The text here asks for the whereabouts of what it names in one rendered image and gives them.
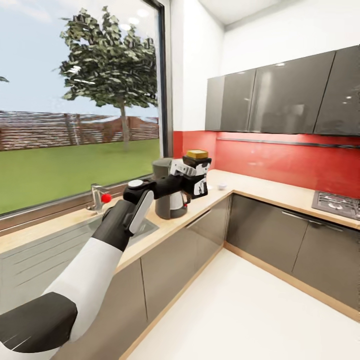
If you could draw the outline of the bottle of coffee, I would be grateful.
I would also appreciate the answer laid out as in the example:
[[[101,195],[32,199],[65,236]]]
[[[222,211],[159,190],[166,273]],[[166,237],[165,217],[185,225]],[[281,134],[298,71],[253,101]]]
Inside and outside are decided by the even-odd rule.
[[[193,193],[187,193],[184,190],[181,192],[189,197],[191,200],[195,200],[209,194],[209,189],[207,188],[207,173],[211,166],[212,158],[209,157],[209,152],[202,149],[189,149],[186,151],[181,159],[182,163],[196,169],[196,175],[204,175],[204,178],[198,183],[193,184]],[[190,176],[189,177],[194,177]]]

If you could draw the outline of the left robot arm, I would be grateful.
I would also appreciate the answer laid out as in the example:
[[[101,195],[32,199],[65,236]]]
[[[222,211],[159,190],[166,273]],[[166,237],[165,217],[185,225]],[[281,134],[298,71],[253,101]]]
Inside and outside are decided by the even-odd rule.
[[[129,182],[123,199],[106,210],[101,225],[43,295],[0,315],[0,360],[50,360],[66,342],[82,337],[153,199],[182,190],[192,194],[205,176],[196,174],[174,160],[170,175]]]

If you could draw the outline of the coffee cup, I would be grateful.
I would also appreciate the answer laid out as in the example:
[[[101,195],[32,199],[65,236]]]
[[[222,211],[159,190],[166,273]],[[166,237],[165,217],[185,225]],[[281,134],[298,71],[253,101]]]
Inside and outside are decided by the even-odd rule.
[[[227,187],[227,184],[224,182],[219,182],[218,183],[218,188],[222,191]]]

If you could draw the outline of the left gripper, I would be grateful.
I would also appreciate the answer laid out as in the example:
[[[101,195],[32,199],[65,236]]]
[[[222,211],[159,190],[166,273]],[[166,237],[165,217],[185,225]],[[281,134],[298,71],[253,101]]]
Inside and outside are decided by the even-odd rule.
[[[204,176],[204,174],[193,177],[189,177],[186,174],[177,176],[170,174],[167,176],[163,176],[162,178],[166,181],[169,196],[182,190],[184,190],[188,194],[192,194],[194,192],[194,184],[202,180]]]

